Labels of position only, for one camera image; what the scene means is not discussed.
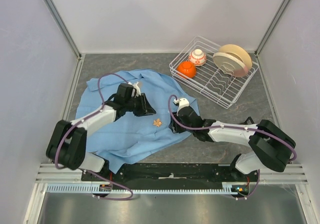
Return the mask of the light blue button shirt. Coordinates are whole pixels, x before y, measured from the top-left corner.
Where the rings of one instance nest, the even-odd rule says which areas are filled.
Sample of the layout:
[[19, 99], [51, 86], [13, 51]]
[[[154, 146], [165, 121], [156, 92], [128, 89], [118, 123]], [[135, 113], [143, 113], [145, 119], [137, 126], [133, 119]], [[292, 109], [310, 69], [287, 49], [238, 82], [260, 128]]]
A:
[[[137, 69], [119, 71], [101, 80], [92, 78], [87, 81], [76, 118], [95, 111], [102, 100], [107, 100], [116, 93], [119, 84], [124, 80], [142, 83], [141, 91], [146, 94], [156, 114], [136, 117], [132, 112], [127, 112], [117, 121], [105, 125], [87, 138], [86, 151], [108, 160], [109, 168], [114, 173], [123, 164], [134, 164], [190, 136], [189, 132], [174, 134], [169, 128], [169, 111], [177, 110], [174, 104], [168, 105], [170, 95], [186, 98], [195, 111], [199, 110], [196, 99], [185, 93], [173, 78], [150, 69]], [[153, 121], [158, 118], [162, 121], [160, 127], [153, 125]]]

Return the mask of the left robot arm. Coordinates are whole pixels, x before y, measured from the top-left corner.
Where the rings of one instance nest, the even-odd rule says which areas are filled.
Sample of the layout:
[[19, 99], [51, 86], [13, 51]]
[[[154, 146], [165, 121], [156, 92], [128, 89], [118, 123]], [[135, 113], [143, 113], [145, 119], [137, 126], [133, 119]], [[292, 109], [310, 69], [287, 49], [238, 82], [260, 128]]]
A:
[[156, 111], [142, 93], [139, 83], [122, 83], [117, 92], [95, 111], [73, 121], [60, 120], [46, 149], [46, 156], [54, 161], [57, 169], [82, 169], [92, 171], [99, 181], [110, 175], [108, 161], [86, 151], [87, 137], [107, 124], [113, 123], [126, 112], [137, 117], [154, 115]]

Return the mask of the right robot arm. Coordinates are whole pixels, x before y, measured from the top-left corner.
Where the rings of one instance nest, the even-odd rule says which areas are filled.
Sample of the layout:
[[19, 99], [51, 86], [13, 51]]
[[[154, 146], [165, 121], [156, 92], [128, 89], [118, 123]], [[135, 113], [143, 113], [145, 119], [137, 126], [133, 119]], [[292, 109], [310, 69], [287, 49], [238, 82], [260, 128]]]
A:
[[269, 120], [232, 125], [203, 119], [190, 106], [170, 115], [173, 133], [190, 132], [202, 142], [229, 142], [251, 148], [249, 153], [236, 155], [230, 164], [229, 175], [235, 181], [264, 168], [282, 173], [297, 158], [295, 141]]

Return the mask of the red gold leaf brooch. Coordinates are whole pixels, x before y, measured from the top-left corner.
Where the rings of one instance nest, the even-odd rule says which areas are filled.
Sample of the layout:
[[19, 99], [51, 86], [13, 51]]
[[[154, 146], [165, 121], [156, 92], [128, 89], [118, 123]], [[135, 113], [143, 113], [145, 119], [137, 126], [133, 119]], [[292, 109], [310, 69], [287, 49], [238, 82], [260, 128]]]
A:
[[160, 120], [160, 118], [154, 120], [153, 125], [156, 127], [160, 127], [162, 125], [162, 121]]

